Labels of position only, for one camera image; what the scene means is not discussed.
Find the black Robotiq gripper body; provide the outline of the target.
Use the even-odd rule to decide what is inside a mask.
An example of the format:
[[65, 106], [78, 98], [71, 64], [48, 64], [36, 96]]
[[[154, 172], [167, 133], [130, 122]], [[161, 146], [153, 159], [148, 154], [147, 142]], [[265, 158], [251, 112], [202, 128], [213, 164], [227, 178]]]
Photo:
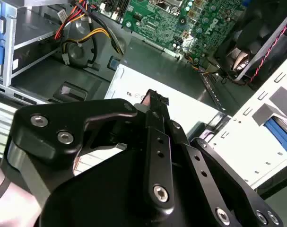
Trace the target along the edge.
[[144, 190], [145, 154], [126, 150], [60, 185], [40, 216], [42, 227], [217, 227], [181, 147], [172, 153], [174, 210], [152, 210]]

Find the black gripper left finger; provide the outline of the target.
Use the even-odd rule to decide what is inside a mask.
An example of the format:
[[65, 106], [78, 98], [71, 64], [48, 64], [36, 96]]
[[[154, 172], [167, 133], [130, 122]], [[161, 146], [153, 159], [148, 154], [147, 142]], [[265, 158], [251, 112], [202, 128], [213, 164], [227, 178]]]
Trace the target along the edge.
[[29, 105], [17, 110], [5, 158], [44, 207], [62, 184], [126, 150], [145, 154], [143, 194], [152, 210], [172, 210], [168, 99], [149, 90], [143, 112], [123, 99]]

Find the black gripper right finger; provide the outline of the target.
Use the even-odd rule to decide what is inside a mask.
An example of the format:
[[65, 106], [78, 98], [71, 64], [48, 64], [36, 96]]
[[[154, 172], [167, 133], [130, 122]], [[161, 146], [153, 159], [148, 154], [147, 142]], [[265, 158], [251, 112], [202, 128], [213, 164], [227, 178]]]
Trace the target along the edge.
[[202, 211], [200, 227], [281, 227], [278, 214], [202, 139], [191, 146], [183, 128], [162, 115], [177, 157], [194, 185]]

